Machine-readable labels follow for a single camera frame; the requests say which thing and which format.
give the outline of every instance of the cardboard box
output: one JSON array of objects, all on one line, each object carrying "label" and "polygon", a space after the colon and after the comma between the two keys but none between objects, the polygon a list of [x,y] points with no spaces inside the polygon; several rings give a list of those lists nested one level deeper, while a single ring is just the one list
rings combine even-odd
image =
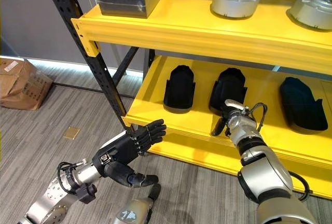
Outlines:
[{"label": "cardboard box", "polygon": [[27,60],[0,58],[0,105],[36,110],[45,98],[52,80]]}]

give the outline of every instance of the gray wall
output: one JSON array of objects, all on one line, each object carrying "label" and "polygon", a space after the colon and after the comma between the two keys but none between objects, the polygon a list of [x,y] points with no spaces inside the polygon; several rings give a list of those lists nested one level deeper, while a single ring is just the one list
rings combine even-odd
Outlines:
[{"label": "gray wall", "polygon": [[[1,3],[1,36],[6,43],[2,54],[14,52],[21,57],[84,63],[52,0],[1,0]],[[79,3],[84,12],[91,8],[88,0]],[[117,67],[129,47],[102,44],[102,49],[107,66]],[[143,70],[143,51],[137,53],[129,68]]]}]

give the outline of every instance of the black foam insert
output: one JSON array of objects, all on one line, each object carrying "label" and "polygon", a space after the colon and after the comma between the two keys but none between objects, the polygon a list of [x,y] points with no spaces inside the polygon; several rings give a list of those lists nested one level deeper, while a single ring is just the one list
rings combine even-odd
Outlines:
[{"label": "black foam insert", "polygon": [[166,82],[164,106],[171,112],[177,112],[177,109],[190,110],[194,91],[193,72],[188,66],[179,65]]},{"label": "black foam insert", "polygon": [[231,67],[221,72],[214,83],[209,103],[210,110],[214,114],[228,118],[233,107],[226,106],[225,100],[230,99],[243,103],[247,92],[244,83],[245,77],[237,68]]},{"label": "black foam insert", "polygon": [[288,125],[300,133],[316,133],[328,128],[323,100],[315,101],[310,88],[301,80],[287,77],[280,86]]}]

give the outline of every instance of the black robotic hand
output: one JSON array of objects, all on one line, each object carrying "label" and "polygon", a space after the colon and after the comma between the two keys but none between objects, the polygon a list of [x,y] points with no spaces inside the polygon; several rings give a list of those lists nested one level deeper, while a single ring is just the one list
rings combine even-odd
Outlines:
[{"label": "black robotic hand", "polygon": [[103,177],[110,177],[127,187],[145,187],[158,182],[156,175],[136,173],[127,164],[143,155],[153,144],[162,141],[166,125],[162,119],[139,128],[132,135],[125,133],[106,143],[92,158],[93,165]]}]

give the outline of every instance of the yellow shelf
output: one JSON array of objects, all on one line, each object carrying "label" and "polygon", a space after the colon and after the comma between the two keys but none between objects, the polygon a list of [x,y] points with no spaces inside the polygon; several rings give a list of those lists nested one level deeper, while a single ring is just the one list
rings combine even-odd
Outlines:
[{"label": "yellow shelf", "polygon": [[160,0],[148,19],[103,16],[95,6],[72,22],[93,57],[91,41],[101,41],[332,75],[332,32],[294,24],[286,15],[294,1],[261,0],[245,20],[211,13],[212,0]]},{"label": "yellow shelf", "polygon": [[[167,131],[164,141],[153,145],[149,151],[232,175],[237,175],[242,166],[238,152],[231,147],[201,142],[199,139],[173,134],[169,131]],[[313,195],[332,199],[331,170],[310,165],[303,166],[297,162],[283,159],[282,163],[288,170],[296,172],[306,179]],[[304,191],[300,181],[293,179],[293,184],[295,190]]]},{"label": "yellow shelf", "polygon": [[[195,75],[195,95],[190,112],[173,114],[163,108],[163,97],[166,80],[169,79],[171,71],[181,64],[189,66]],[[219,63],[164,56],[156,57],[130,110],[123,118],[125,123],[145,125],[162,118],[170,133],[199,139],[206,145],[209,143],[220,144],[235,151],[233,143],[224,134],[220,137],[210,135],[219,119],[209,110],[210,95],[214,81],[228,67],[229,65]],[[252,107],[257,102],[264,102],[269,107],[261,134],[278,157],[331,171],[332,111],[327,100],[331,92],[325,91],[332,87],[331,82],[296,76],[311,88],[315,99],[323,99],[325,115],[330,124],[329,129],[320,134],[304,135],[288,128],[279,99],[280,84],[287,76],[293,75],[263,69],[235,67],[239,68],[246,78],[245,86],[248,87],[248,90],[245,104]],[[260,114],[255,113],[256,119],[260,119]],[[176,150],[174,152],[178,152],[180,156],[183,151]]]}]

